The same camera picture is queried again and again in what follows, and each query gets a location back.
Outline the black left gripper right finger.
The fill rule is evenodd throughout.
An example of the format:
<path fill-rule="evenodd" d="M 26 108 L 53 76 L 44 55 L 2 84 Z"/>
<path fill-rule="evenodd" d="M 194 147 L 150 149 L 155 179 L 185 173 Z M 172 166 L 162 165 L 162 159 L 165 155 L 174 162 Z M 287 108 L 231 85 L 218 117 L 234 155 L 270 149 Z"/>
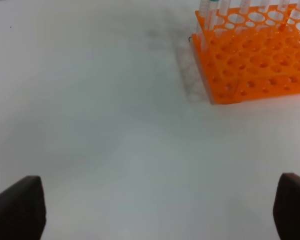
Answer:
<path fill-rule="evenodd" d="M 281 240 L 300 240 L 300 176 L 280 176 L 272 214 Z"/>

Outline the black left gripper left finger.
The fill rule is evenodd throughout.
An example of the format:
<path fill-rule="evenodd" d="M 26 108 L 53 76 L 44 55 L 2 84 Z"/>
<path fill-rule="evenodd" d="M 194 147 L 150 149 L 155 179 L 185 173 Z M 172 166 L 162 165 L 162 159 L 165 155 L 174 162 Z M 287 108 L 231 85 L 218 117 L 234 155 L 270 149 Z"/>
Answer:
<path fill-rule="evenodd" d="M 0 240 L 39 240 L 46 226 L 40 176 L 28 175 L 0 193 Z"/>

